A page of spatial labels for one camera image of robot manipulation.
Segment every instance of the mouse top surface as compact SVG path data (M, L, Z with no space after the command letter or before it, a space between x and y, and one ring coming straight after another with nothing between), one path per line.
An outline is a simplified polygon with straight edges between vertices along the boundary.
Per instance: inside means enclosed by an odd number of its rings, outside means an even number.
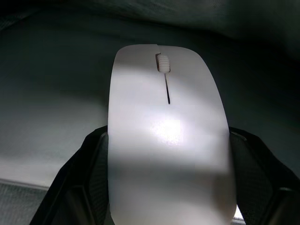
M197 53L159 45L120 49L112 69L108 134L116 225L186 224L181 217L189 217L188 224L231 221L236 203L227 120ZM216 196L225 201L222 207ZM166 207L163 215L156 210Z

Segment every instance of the computer mouse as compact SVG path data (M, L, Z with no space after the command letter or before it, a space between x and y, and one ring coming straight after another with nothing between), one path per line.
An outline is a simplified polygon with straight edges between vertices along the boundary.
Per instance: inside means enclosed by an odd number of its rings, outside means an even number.
M229 129L203 59L130 45L115 57L108 187L115 225L228 225L235 209Z

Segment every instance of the white wireless mouse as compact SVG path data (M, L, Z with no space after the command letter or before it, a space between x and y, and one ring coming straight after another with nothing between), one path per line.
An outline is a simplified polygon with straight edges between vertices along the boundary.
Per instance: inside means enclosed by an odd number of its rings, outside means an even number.
M229 130L195 52L131 45L115 57L108 115L115 225L229 225L235 209Z

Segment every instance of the scroll wheel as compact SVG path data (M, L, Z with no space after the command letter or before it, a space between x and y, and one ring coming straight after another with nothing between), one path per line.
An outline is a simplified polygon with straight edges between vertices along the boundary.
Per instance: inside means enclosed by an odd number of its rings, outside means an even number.
M167 74L170 72L170 62L166 55L159 54L157 58L157 67L159 72Z

